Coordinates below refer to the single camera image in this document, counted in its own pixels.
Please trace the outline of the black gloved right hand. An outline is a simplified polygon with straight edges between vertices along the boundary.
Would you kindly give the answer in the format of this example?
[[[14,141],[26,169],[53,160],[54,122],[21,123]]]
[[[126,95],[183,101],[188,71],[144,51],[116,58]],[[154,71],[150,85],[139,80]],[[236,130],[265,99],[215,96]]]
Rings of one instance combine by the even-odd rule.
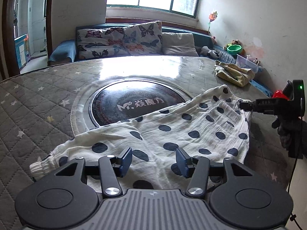
[[[277,129],[281,145],[290,158],[306,157],[306,121],[299,117],[278,116],[272,128]]]

